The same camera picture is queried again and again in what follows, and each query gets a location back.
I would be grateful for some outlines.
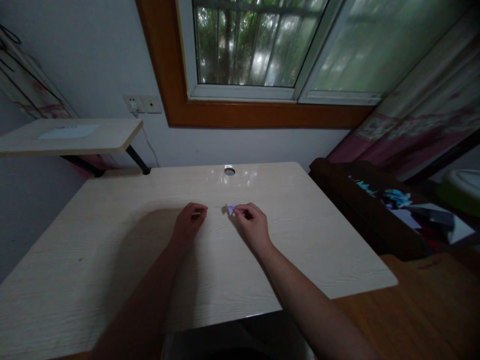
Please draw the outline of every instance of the floral curtain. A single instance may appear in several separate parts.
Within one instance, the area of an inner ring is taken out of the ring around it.
[[[401,176],[480,128],[480,23],[473,8],[328,156]]]
[[[0,89],[32,120],[78,118],[20,44],[15,34],[0,25]],[[82,158],[99,169],[106,168],[99,155]],[[92,175],[76,165],[72,166],[85,179]]]

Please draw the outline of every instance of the green container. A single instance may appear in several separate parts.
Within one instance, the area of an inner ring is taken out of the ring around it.
[[[452,170],[443,177],[435,192],[454,208],[480,217],[480,171]]]

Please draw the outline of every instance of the wooden window frame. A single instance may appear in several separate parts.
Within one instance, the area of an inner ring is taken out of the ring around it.
[[[170,127],[351,129],[374,109],[189,99],[176,0],[136,0],[136,5]]]

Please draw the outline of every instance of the power cord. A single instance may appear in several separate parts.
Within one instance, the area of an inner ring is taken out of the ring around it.
[[[130,106],[133,110],[133,116],[135,116],[137,119],[140,119],[139,107],[137,106],[137,103],[135,101],[130,100]],[[141,130],[143,131],[143,136],[145,136],[145,141],[148,147],[150,148],[151,153],[153,154],[153,157],[155,158],[156,167],[159,168],[160,164],[159,164],[159,159],[157,158],[157,154],[155,153],[154,148],[152,147],[152,144],[150,144],[150,141],[149,141],[149,138],[147,137],[147,133],[145,132],[145,129],[142,127]]]

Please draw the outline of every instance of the hand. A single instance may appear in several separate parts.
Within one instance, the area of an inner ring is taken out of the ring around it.
[[[192,246],[195,236],[207,218],[207,210],[208,207],[205,205],[190,202],[176,217],[170,243],[178,246],[182,253],[185,254]]]
[[[257,253],[272,245],[267,215],[257,205],[251,202],[246,205],[237,205],[233,212],[245,231],[248,242]]]

